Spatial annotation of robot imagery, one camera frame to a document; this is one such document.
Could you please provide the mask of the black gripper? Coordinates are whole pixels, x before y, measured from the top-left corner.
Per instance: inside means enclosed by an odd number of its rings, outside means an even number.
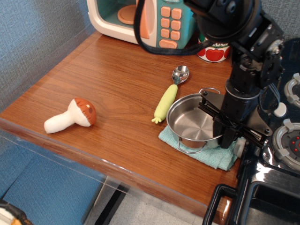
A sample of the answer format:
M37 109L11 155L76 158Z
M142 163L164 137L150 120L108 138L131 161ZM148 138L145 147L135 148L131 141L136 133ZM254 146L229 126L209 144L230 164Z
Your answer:
M258 97L236 98L230 93L202 95L199 108L213 117L213 136L223 136L221 148L228 149L238 137L244 137L259 148L272 135L271 128L261 118Z

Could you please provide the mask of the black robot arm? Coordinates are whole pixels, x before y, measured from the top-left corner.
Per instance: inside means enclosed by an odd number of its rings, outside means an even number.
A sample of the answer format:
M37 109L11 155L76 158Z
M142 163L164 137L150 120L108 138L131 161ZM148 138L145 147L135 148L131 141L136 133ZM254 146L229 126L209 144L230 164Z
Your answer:
M199 30L208 41L232 48L225 94L205 91L199 104L213 118L218 144L228 148L243 136L262 147L272 134L259 115L263 92L270 90L280 100L276 82L284 71L283 31L259 0L187 0L185 4L196 14Z

